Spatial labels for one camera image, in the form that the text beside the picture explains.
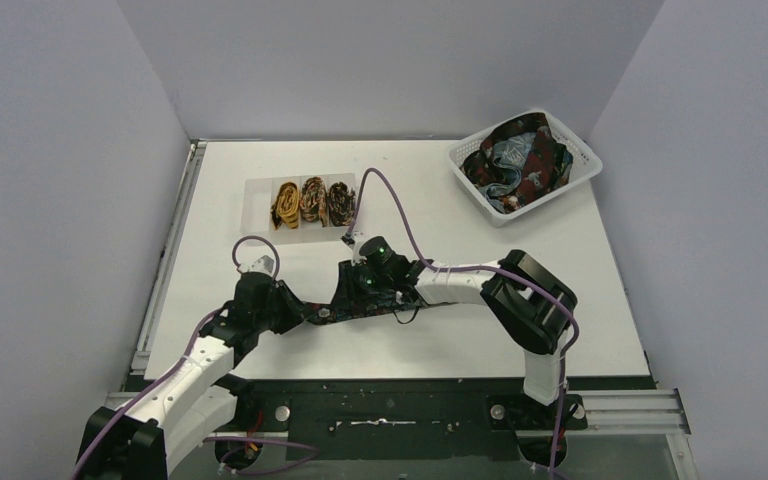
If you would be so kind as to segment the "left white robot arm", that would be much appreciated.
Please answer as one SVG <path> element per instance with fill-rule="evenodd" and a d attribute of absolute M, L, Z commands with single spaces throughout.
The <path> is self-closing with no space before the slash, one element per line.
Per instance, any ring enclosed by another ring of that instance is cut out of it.
<path fill-rule="evenodd" d="M 284 334 L 314 315 L 284 281 L 242 274 L 233 298 L 197 324 L 172 367 L 120 407 L 91 415 L 71 478 L 165 479 L 211 429 L 250 425 L 256 403 L 227 376 L 263 333 Z"/>

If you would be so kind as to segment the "navy floral tie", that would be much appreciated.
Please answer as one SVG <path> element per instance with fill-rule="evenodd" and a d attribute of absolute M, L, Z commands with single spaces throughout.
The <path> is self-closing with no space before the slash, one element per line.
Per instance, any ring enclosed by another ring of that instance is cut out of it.
<path fill-rule="evenodd" d="M 318 326 L 331 325 L 355 319 L 381 315 L 397 315 L 400 312 L 412 312 L 438 307 L 418 296 L 402 292 L 388 291 L 364 293 L 354 296 L 335 295 L 330 303 L 303 301 L 312 309 L 312 316 L 306 323 Z"/>

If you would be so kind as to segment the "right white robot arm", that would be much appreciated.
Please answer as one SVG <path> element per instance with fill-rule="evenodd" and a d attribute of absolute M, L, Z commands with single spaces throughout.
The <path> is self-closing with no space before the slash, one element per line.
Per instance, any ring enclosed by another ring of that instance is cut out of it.
<path fill-rule="evenodd" d="M 470 304 L 490 309 L 524 352 L 523 392 L 548 406 L 559 399 L 569 319 L 578 303 L 569 287 L 522 250 L 496 262 L 451 265 L 410 259 L 381 236 L 346 234 L 352 256 L 338 265 L 338 285 L 324 319 L 331 322 Z"/>

